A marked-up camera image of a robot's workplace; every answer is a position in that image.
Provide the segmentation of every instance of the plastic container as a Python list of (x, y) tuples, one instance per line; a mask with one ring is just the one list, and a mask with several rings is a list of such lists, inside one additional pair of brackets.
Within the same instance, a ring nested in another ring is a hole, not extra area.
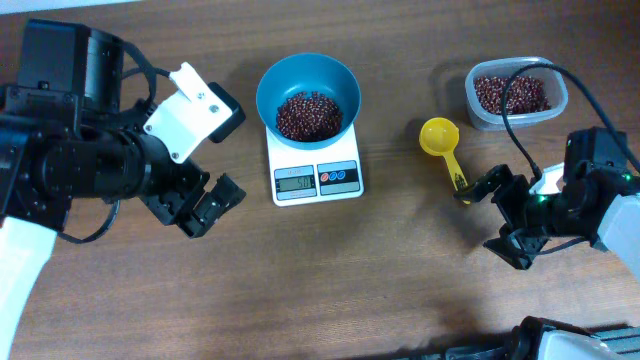
[[(476, 129), (496, 131), (504, 130), (505, 127), (501, 115), (491, 114), (482, 108), (480, 101), (478, 101), (476, 90), (473, 87), (473, 80), (482, 76), (509, 77), (523, 66), (535, 63), (551, 64), (552, 62), (535, 56), (518, 57), (483, 62), (471, 69), (465, 80), (464, 87), (467, 90), (467, 111), (469, 112), (471, 124)], [(528, 70), (522, 75), (532, 76), (544, 81), (544, 92), (549, 99), (551, 109), (530, 114), (509, 115), (509, 124), (512, 128), (531, 126), (541, 121), (552, 119), (564, 111), (569, 101), (569, 94), (559, 73), (550, 69), (539, 68)]]

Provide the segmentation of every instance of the brown wooden surface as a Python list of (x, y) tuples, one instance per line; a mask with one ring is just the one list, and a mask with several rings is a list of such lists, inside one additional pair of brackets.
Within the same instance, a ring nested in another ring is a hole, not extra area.
[[(518, 272), (481, 248), (502, 224), (497, 208), (453, 201), (442, 159), (417, 140), (424, 120), (446, 116), (468, 179), (498, 163), (529, 174), (506, 133), (470, 127), (463, 80), (478, 62), (538, 55), (578, 74), (640, 152), (637, 1), (158, 1), (9, 15), (0, 82), (15, 79), (28, 16), (98, 27), (156, 66), (188, 61), (220, 82), (247, 121), (194, 158), (248, 196), (197, 240), (136, 199), (104, 239), (59, 240), (13, 358), (349, 358), (507, 331), (527, 315), (640, 325), (640, 285), (611, 254), (580, 245)], [(303, 51), (340, 59), (360, 82), (366, 191), (280, 209), (254, 97), (272, 63)], [(162, 99), (174, 89), (160, 83)], [(517, 131), (542, 167), (563, 160), (570, 131), (599, 124), (568, 88), (559, 118)], [(124, 84), (124, 105), (144, 96), (142, 78)], [(76, 201), (68, 231), (92, 232), (106, 211)]]

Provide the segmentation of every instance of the measuring spoon handle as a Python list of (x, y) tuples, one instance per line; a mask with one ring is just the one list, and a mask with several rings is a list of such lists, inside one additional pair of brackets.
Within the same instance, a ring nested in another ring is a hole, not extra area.
[[(449, 169), (449, 175), (451, 176), (451, 181), (456, 191), (466, 187), (467, 179), (465, 179), (462, 169), (460, 169), (460, 165), (458, 165), (458, 160), (456, 160), (456, 157), (453, 155), (453, 151), (444, 153), (442, 156), (447, 162), (447, 169)], [(464, 201), (464, 203), (467, 205), (470, 204), (469, 201)]]

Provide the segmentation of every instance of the digital kitchen scale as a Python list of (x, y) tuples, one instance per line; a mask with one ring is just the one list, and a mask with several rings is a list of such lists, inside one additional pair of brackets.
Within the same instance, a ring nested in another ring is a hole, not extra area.
[(296, 149), (267, 130), (273, 202), (278, 206), (359, 197), (364, 192), (353, 124), (333, 144)]

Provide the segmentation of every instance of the blue bowl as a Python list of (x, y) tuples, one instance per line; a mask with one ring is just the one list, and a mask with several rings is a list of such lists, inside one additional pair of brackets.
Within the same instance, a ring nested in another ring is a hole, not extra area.
[[(278, 108), (302, 91), (308, 96), (317, 91), (340, 107), (344, 117), (337, 135), (322, 141), (300, 142), (285, 138), (276, 128)], [(332, 57), (312, 53), (292, 55), (275, 63), (260, 80), (256, 93), (258, 113), (265, 126), (284, 144), (302, 150), (321, 149), (338, 141), (356, 120), (361, 103), (360, 86), (351, 70)]]

